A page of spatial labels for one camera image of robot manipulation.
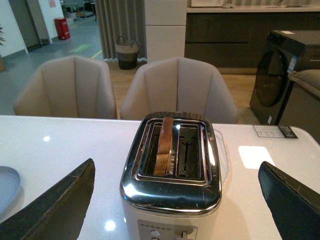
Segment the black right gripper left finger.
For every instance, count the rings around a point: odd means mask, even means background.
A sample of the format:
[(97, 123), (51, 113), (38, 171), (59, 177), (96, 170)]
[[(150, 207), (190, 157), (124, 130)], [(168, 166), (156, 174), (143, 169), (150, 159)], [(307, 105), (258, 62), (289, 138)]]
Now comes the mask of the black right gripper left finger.
[(92, 198), (95, 163), (89, 158), (0, 224), (2, 240), (76, 240)]

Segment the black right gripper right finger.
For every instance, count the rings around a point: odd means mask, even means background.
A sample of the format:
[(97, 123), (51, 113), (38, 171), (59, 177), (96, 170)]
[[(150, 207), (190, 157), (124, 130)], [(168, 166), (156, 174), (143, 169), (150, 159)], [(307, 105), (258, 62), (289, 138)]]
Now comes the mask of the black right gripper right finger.
[(320, 238), (320, 194), (267, 161), (258, 170), (264, 200), (283, 240)]

